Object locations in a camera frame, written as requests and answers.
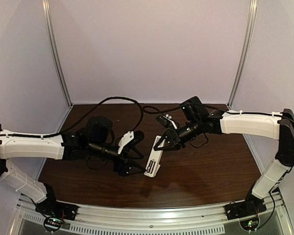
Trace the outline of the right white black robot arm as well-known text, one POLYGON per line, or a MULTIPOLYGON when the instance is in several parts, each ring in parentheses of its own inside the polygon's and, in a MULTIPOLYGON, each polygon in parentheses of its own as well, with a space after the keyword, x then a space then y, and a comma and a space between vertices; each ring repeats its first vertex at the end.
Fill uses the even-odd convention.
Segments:
POLYGON ((201 103, 197 96, 179 105, 187 122, 177 127, 172 118, 157 112, 157 121, 166 131, 155 140, 156 153, 176 151, 201 134, 244 134, 266 137, 279 142, 277 153, 246 195, 243 207, 258 210, 264 198, 294 167, 294 113, 257 113, 226 111, 201 103))

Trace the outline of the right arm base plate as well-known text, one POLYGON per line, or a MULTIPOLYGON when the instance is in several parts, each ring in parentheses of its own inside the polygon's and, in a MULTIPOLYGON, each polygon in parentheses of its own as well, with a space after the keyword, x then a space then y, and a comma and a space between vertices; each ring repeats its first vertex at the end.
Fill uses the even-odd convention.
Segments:
POLYGON ((228 220, 243 218, 247 216, 256 215, 260 212, 265 212, 267 210, 264 201, 261 200, 260 203, 255 201, 241 201, 241 202, 230 202, 224 206, 224 210, 228 220))

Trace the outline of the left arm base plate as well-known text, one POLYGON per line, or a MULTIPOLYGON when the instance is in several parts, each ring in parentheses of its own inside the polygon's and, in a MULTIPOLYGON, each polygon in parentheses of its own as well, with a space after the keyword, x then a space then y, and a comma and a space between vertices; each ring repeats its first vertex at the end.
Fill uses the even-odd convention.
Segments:
POLYGON ((59 219, 74 221, 78 206, 56 201, 53 204, 35 204, 36 211, 45 216, 53 216, 59 219))

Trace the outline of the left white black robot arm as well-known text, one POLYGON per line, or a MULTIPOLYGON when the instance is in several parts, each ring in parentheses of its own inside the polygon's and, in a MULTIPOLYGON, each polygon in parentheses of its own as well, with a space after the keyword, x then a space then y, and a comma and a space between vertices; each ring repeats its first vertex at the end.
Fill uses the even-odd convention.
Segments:
POLYGON ((107 143, 113 136, 111 120, 97 116, 89 118, 85 127, 77 132, 54 133, 49 135, 13 133, 3 130, 0 124, 0 180, 6 181, 16 191, 29 197, 36 210, 48 215, 56 215, 61 206, 56 201, 51 186, 34 180, 11 161, 11 158, 48 158, 74 161, 91 156, 113 163, 113 171, 120 176, 132 175, 132 169, 145 173, 145 168, 136 162, 143 159, 136 148, 144 139, 142 131, 129 131, 123 135, 119 145, 107 143), (133 151, 137 158, 129 155, 133 151))

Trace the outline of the white remote control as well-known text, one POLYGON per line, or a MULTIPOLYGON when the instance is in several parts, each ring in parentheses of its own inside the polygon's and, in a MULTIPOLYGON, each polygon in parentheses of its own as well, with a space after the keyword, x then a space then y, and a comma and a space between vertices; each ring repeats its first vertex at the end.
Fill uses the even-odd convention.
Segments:
POLYGON ((149 159, 147 161, 146 170, 144 172, 144 175, 150 178, 154 178, 160 168, 160 161, 162 158, 163 150, 154 150, 154 147, 163 147, 165 144, 165 141, 162 141, 160 144, 158 144, 159 140, 161 139, 161 136, 156 136, 153 147, 151 149, 149 159))

